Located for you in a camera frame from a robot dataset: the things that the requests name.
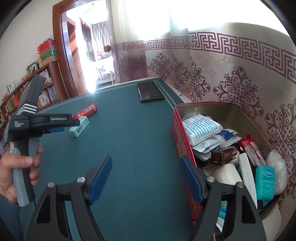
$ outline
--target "hand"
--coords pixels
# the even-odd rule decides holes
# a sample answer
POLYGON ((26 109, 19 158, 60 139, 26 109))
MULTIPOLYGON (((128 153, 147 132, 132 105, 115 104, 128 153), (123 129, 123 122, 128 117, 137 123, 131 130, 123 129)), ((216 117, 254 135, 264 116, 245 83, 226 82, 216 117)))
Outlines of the hand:
POLYGON ((17 204, 17 194, 12 180, 12 169, 27 168, 33 166, 30 171, 31 184, 39 184, 39 165, 41 163, 41 154, 43 148, 38 146, 37 154, 34 158, 28 156, 11 155, 8 152, 0 160, 0 195, 9 203, 17 204))

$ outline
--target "wooden bookshelf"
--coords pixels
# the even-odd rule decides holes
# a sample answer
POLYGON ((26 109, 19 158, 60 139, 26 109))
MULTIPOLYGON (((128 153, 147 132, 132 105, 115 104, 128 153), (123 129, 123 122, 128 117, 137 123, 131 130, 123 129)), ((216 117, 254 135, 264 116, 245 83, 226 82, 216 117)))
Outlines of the wooden bookshelf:
POLYGON ((59 66, 58 66, 58 62, 51 62, 48 63, 47 65, 43 66, 42 68, 38 69, 37 71, 35 71, 33 74, 31 74, 26 80, 24 80, 19 86, 17 86, 13 92, 8 96, 8 98, 2 102, 2 104, 0 105, 0 112, 1 112, 1 116, 4 118, 4 124, 2 125, 2 127, 0 127, 0 135, 4 132, 4 129, 6 127, 6 124, 8 123, 8 117, 17 109, 17 106, 14 107, 11 111, 7 112, 6 111, 6 104, 7 101, 13 96, 15 95, 17 98, 17 101, 20 100, 20 96, 22 93, 22 87, 24 85, 26 85, 29 81, 32 80, 32 78, 36 75, 36 74, 40 74, 42 73, 44 70, 48 70, 49 72, 49 76, 51 77, 52 82, 51 83, 45 83, 44 87, 43 87, 43 91, 45 91, 46 89, 53 87, 55 89, 56 92, 56 96, 57 96, 57 100, 55 101, 51 101, 50 103, 47 105, 44 105, 42 107, 39 108, 39 110, 45 109, 49 106, 52 106, 56 103, 59 103, 61 101, 64 101, 66 99, 68 99, 68 95, 61 77, 61 73, 59 70, 59 66))

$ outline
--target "curtain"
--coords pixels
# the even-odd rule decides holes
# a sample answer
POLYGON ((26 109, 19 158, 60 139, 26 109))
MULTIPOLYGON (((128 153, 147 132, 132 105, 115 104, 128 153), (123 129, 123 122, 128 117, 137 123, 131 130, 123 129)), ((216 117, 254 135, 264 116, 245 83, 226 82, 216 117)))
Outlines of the curtain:
POLYGON ((296 47, 276 16, 260 0, 106 4, 116 83, 156 76, 192 101, 236 104, 285 159, 281 232, 296 208, 296 47))
POLYGON ((104 46, 110 45, 108 22, 93 24, 92 26, 96 51, 104 52, 104 46))

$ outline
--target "teal dental floss container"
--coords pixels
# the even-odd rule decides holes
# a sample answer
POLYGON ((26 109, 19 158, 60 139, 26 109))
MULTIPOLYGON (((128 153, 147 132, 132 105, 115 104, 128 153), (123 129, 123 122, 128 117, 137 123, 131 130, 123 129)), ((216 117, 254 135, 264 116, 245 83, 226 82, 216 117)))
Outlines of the teal dental floss container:
POLYGON ((275 174, 274 168, 258 166, 256 168, 255 187, 258 200, 269 200, 274 196, 275 174))

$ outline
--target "red cylindrical package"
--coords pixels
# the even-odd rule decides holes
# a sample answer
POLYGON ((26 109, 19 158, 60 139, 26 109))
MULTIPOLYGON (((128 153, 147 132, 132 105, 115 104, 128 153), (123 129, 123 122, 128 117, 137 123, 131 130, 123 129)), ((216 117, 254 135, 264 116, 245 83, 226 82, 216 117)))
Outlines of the red cylindrical package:
POLYGON ((89 117, 93 113, 97 112, 98 108, 95 104, 91 104, 89 107, 83 109, 82 111, 78 112, 73 116, 73 118, 79 119, 81 116, 89 117))
POLYGON ((246 139, 241 139, 237 142, 248 155, 248 158, 253 166, 266 166, 266 162, 259 151, 257 145, 250 135, 246 135, 246 139))

